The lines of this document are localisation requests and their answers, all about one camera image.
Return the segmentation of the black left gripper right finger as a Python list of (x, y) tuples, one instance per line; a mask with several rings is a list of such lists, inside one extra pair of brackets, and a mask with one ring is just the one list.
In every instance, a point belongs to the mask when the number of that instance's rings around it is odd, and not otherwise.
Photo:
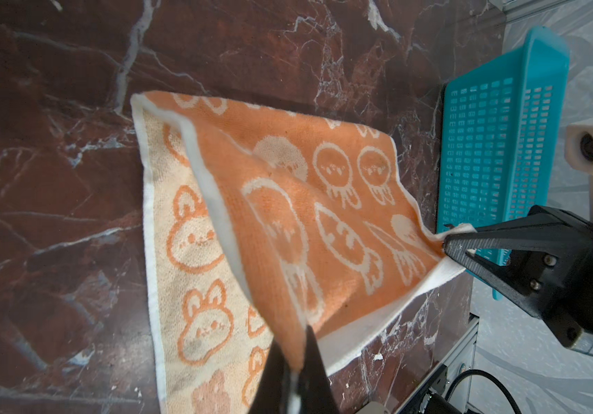
[(306, 329), (303, 369), (298, 378), (298, 396), (302, 414), (339, 414), (329, 379), (311, 326)]

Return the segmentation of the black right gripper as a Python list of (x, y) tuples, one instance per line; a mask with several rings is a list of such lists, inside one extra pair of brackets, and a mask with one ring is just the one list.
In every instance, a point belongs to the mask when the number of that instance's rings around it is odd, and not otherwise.
[[(593, 349), (593, 224), (536, 205), (525, 217), (447, 236), (446, 254), (546, 324), (568, 349)], [(511, 250), (498, 266), (469, 249)]]

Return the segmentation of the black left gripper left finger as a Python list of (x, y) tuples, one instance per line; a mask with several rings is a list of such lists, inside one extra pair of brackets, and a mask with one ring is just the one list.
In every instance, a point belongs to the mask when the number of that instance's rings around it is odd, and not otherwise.
[(284, 414), (288, 412), (291, 387), (291, 370), (280, 346), (274, 341), (258, 383), (250, 414)]

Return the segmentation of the teal perforated plastic basket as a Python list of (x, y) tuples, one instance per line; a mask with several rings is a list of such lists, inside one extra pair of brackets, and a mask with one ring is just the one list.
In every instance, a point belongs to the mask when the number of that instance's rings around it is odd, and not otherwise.
[(447, 85), (436, 230), (479, 229), (545, 205), (570, 65), (546, 27)]

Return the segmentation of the orange rabbit print towel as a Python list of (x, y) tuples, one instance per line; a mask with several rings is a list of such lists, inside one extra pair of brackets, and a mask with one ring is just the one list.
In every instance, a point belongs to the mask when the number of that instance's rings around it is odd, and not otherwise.
[(279, 389), (333, 376), (464, 271), (376, 129), (168, 91), (131, 107), (164, 413), (258, 412), (271, 361)]

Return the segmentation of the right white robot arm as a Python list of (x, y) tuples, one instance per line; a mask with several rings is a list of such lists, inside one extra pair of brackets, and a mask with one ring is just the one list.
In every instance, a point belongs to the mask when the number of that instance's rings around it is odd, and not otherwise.
[(560, 344), (593, 357), (593, 176), (591, 218), (534, 206), (527, 217), (451, 234), (446, 254), (542, 320)]

